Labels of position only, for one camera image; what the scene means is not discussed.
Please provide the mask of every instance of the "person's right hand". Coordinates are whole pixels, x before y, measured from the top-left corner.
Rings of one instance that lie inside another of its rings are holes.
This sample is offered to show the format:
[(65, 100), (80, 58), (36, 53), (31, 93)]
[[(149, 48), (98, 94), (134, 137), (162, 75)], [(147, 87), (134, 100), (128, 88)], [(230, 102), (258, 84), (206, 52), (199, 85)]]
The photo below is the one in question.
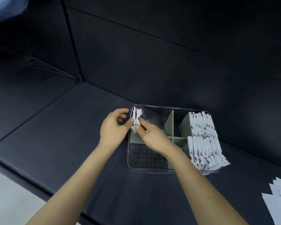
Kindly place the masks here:
[(150, 149), (165, 155), (168, 150), (171, 150), (176, 146), (170, 139), (168, 139), (165, 132), (156, 125), (145, 121), (141, 117), (139, 118), (139, 121), (148, 132), (146, 132), (140, 125), (136, 125), (135, 130)]

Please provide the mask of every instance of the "white floor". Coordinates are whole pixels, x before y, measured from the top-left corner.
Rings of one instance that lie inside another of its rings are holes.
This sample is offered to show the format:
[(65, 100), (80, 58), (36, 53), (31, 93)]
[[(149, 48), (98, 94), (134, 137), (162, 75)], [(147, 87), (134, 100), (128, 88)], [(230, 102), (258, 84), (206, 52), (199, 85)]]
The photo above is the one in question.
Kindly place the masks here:
[(44, 204), (45, 201), (0, 174), (0, 225), (24, 225)]

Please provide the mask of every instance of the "person's left arm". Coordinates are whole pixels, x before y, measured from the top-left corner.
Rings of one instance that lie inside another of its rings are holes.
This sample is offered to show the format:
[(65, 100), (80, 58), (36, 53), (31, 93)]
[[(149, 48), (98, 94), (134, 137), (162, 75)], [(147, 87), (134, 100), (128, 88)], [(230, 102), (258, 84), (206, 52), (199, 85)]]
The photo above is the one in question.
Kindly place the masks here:
[(26, 225), (74, 225), (106, 161), (123, 141), (133, 119), (119, 125), (129, 109), (117, 109), (102, 123), (100, 143), (73, 176), (45, 203)]

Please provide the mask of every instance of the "forearm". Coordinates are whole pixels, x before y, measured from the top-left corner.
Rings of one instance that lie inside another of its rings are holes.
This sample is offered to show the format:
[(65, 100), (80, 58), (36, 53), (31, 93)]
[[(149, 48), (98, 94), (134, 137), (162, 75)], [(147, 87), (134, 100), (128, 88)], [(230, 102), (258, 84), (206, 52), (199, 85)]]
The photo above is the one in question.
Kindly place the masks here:
[(174, 167), (199, 225), (247, 225), (180, 148), (168, 150), (166, 157)]
[(86, 198), (112, 152), (98, 146), (26, 225), (76, 224)]

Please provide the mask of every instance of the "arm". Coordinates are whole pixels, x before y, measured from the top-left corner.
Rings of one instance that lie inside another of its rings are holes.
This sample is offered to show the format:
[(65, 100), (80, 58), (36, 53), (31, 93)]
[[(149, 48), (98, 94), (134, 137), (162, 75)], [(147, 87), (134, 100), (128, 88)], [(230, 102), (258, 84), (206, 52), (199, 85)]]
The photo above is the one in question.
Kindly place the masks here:
[(128, 120), (121, 126), (118, 124), (122, 122), (122, 118), (126, 118), (123, 113), (127, 112), (129, 109), (117, 109), (105, 118), (101, 126), (99, 145), (26, 225), (76, 224), (85, 200), (106, 161), (133, 125), (133, 120)]
[(135, 129), (146, 145), (171, 163), (195, 215), (198, 225), (247, 225), (247, 222), (197, 170), (185, 153), (157, 126), (140, 118)]

